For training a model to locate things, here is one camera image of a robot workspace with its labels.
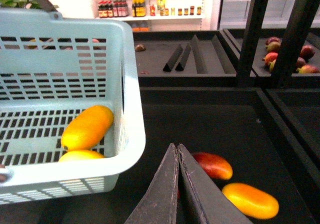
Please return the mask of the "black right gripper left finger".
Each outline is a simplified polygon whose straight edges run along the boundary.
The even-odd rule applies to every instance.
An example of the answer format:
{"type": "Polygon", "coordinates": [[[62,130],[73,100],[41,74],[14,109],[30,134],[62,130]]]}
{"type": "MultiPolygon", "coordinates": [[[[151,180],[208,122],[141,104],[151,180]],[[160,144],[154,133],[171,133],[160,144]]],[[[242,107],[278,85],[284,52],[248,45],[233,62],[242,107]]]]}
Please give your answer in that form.
{"type": "Polygon", "coordinates": [[[179,157],[170,144],[143,198],[126,224],[175,224],[178,205],[179,157]]]}

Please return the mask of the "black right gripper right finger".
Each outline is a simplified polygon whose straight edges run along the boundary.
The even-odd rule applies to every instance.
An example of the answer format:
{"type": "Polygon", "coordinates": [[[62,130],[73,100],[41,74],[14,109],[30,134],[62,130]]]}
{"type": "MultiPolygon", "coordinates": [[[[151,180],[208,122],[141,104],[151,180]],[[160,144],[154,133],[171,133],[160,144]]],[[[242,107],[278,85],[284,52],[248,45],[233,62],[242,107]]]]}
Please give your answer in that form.
{"type": "Polygon", "coordinates": [[[251,224],[180,144],[178,189],[187,224],[251,224]]]}

